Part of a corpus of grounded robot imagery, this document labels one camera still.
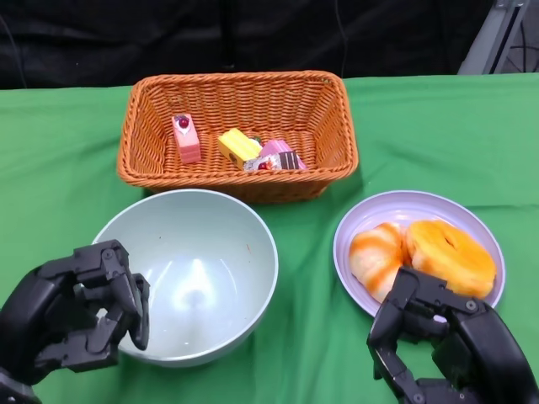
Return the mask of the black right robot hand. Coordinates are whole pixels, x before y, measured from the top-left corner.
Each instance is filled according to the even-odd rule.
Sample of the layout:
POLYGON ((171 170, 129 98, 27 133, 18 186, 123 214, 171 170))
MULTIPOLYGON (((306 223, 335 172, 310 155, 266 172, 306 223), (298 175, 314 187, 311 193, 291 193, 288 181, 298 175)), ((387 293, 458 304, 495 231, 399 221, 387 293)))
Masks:
POLYGON ((499 314, 484 300, 410 267, 398 270, 367 347, 373 376, 400 403, 536 403, 538 384, 499 314), (416 379, 398 357, 398 339, 432 343, 440 379, 416 379))

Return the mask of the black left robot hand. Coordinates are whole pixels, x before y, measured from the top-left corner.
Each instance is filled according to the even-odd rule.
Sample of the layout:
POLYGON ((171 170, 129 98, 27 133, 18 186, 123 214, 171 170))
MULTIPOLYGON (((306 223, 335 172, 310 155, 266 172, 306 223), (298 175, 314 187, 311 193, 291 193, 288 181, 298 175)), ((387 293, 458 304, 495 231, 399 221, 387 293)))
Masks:
POLYGON ((150 285, 129 268, 129 254, 111 240, 75 249, 28 272, 1 309, 1 368, 35 385, 58 369, 114 366, 130 336, 149 341, 150 285))

